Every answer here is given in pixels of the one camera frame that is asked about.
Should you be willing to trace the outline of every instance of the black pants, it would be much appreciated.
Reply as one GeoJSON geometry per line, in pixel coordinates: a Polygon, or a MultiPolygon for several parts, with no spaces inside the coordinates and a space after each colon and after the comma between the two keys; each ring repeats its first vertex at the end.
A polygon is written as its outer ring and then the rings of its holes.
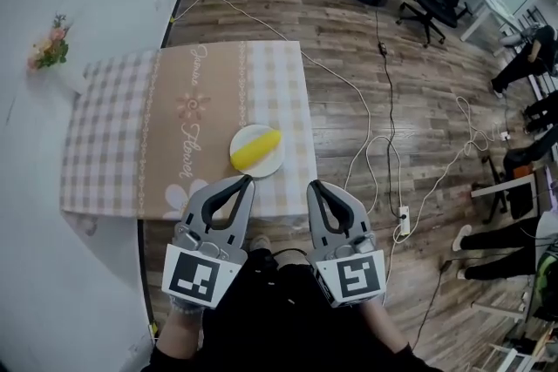
{"type": "Polygon", "coordinates": [[[500,74],[492,80],[494,91],[502,93],[506,88],[518,79],[526,78],[529,75],[540,75],[544,72],[541,61],[536,60],[530,63],[527,56],[531,53],[531,45],[526,45],[520,54],[514,57],[500,74]]]}
{"type": "Polygon", "coordinates": [[[530,105],[525,109],[525,114],[533,120],[527,124],[529,132],[546,130],[548,125],[558,123],[558,91],[553,91],[546,98],[530,105]]]}
{"type": "Polygon", "coordinates": [[[535,242],[539,218],[524,219],[505,228],[466,236],[461,241],[461,249],[481,250],[488,248],[521,248],[503,259],[469,267],[465,270],[466,279],[489,281],[491,279],[511,278],[523,274],[534,274],[535,242]]]}
{"type": "Polygon", "coordinates": [[[248,260],[215,310],[203,315],[203,370],[222,362],[248,369],[434,371],[407,346],[393,354],[371,332],[356,307],[332,308],[309,266],[277,263],[267,249],[248,260]]]}

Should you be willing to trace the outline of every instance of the white sneaker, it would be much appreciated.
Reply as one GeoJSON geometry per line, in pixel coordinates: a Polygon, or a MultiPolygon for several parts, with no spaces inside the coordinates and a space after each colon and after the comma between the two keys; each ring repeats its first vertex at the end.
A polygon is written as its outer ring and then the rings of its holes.
{"type": "Polygon", "coordinates": [[[264,248],[271,251],[271,240],[265,234],[258,234],[250,241],[249,251],[255,251],[264,248]]]}
{"type": "Polygon", "coordinates": [[[463,240],[463,238],[465,236],[470,235],[472,230],[473,230],[473,227],[471,227],[471,225],[465,225],[464,227],[461,227],[461,229],[459,230],[459,234],[457,235],[457,237],[453,241],[453,244],[452,244],[452,250],[453,251],[461,251],[461,241],[463,240]]]}
{"type": "Polygon", "coordinates": [[[498,92],[498,91],[496,91],[496,90],[494,89],[494,87],[492,86],[492,82],[491,82],[491,81],[488,81],[488,88],[493,92],[494,95],[496,95],[496,98],[497,98],[497,99],[502,99],[502,98],[504,98],[504,94],[503,94],[503,93],[500,93],[500,92],[498,92]]]}

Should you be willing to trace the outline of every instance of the checkered tablecloth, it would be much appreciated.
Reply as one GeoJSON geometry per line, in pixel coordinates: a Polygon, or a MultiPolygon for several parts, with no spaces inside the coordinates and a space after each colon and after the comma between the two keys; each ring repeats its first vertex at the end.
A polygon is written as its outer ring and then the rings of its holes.
{"type": "MultiPolygon", "coordinates": [[[[316,157],[299,43],[230,44],[246,51],[247,124],[280,129],[285,145],[279,171],[256,182],[251,215],[305,216],[306,187],[316,178],[316,157]]],[[[74,105],[60,192],[66,218],[83,231],[94,231],[98,216],[139,217],[142,136],[164,56],[165,50],[144,51],[86,68],[90,85],[74,105]]],[[[163,219],[149,210],[145,216],[163,219]]]]}

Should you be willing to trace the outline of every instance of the wooden floor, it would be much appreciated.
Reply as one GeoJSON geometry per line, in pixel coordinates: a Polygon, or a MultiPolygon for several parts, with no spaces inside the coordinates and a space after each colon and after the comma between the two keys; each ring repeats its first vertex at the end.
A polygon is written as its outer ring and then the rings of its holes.
{"type": "MultiPolygon", "coordinates": [[[[194,1],[181,0],[179,13],[194,1]]],[[[310,57],[354,83],[371,109],[374,134],[389,135],[390,85],[378,54],[372,7],[355,0],[229,1],[274,26],[288,39],[300,41],[310,57]]],[[[397,128],[393,144],[401,155],[403,204],[411,208],[414,223],[422,199],[469,138],[466,118],[456,105],[456,97],[462,96],[471,104],[473,125],[488,134],[494,123],[505,130],[505,103],[487,87],[488,80],[499,72],[505,61],[491,54],[497,36],[497,27],[491,23],[474,33],[472,43],[459,40],[466,22],[457,30],[440,25],[447,35],[446,43],[440,45],[433,40],[432,46],[424,49],[425,36],[420,24],[395,24],[401,1],[389,0],[384,8],[378,9],[378,32],[389,53],[388,70],[395,103],[393,119],[397,128]]],[[[174,24],[167,46],[259,39],[278,37],[220,0],[202,0],[174,24]]],[[[342,186],[349,163],[366,135],[366,112],[357,93],[345,83],[306,59],[304,71],[318,177],[342,186]]],[[[533,101],[531,87],[525,80],[508,90],[507,121],[513,147],[529,143],[522,132],[519,110],[533,101]]],[[[371,224],[386,254],[387,265],[396,221],[389,207],[385,149],[385,143],[378,142],[370,150],[371,165],[379,183],[378,204],[371,213],[371,224]]],[[[501,165],[506,149],[500,141],[491,143],[490,153],[496,163],[501,165]]],[[[395,157],[391,157],[391,162],[392,184],[397,190],[395,157]]],[[[364,156],[355,163],[353,171],[348,191],[369,207],[374,199],[374,185],[364,156]]],[[[386,306],[411,344],[432,298],[439,267],[444,260],[456,257],[451,252],[451,243],[459,228],[469,223],[476,231],[487,229],[480,224],[487,216],[487,202],[472,203],[469,194],[471,184],[483,179],[489,180],[489,174],[473,148],[470,157],[459,159],[425,203],[417,232],[395,249],[386,306]]],[[[397,210],[397,192],[391,199],[397,210]]],[[[499,224],[510,219],[501,216],[499,224]]],[[[160,280],[165,245],[172,237],[172,230],[171,223],[145,224],[147,279],[159,323],[164,322],[168,310],[160,280]]],[[[307,225],[253,225],[248,236],[261,232],[269,234],[274,249],[311,247],[307,225]]],[[[466,363],[479,365],[488,352],[486,343],[498,342],[513,325],[501,317],[475,314],[470,309],[471,302],[517,307],[521,295],[518,290],[525,287],[523,281],[458,281],[455,274],[460,265],[461,262],[455,261],[443,275],[416,349],[419,356],[444,370],[466,370],[463,368],[466,363]]]]}

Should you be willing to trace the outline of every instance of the white plate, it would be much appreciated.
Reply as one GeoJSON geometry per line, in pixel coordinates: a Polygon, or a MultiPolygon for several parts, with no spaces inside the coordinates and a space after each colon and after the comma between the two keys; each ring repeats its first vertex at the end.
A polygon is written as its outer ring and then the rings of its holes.
{"type": "MultiPolygon", "coordinates": [[[[261,137],[264,133],[273,131],[268,125],[247,125],[236,133],[230,142],[229,153],[232,155],[251,141],[261,137]]],[[[285,160],[285,145],[281,141],[276,148],[263,157],[260,161],[247,169],[241,170],[242,173],[251,175],[256,179],[267,177],[279,169],[285,160]]]]}

